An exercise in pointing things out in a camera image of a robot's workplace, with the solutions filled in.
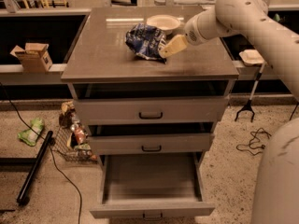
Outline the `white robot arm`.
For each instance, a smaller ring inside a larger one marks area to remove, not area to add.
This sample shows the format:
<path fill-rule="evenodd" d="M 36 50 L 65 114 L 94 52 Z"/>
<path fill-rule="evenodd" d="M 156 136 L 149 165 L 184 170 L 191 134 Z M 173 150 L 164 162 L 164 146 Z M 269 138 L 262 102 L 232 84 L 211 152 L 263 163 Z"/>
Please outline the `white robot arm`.
<path fill-rule="evenodd" d="M 299 35 L 267 16 L 263 0 L 216 0 L 184 27 L 159 54 L 166 58 L 215 37 L 243 35 L 295 99 L 299 100 Z M 250 224 L 299 224 L 299 119 L 271 137 L 263 152 Z"/>

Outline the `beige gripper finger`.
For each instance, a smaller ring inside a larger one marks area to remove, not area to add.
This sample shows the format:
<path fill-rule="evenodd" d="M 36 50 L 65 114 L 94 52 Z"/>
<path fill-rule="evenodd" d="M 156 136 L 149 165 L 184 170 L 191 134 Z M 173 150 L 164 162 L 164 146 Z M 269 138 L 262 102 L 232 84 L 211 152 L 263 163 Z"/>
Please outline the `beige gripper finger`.
<path fill-rule="evenodd" d="M 175 35 L 162 49 L 159 54 L 162 58 L 170 57 L 188 47 L 187 38 L 184 35 Z"/>

